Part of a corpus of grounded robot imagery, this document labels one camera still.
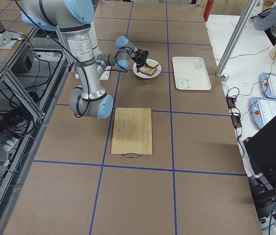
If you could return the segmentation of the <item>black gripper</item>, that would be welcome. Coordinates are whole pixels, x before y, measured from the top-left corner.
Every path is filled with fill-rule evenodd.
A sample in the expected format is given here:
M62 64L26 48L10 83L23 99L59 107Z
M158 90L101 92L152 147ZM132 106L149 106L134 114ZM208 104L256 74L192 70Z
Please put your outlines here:
M143 61L136 63L137 73L140 71L140 68L143 67Z

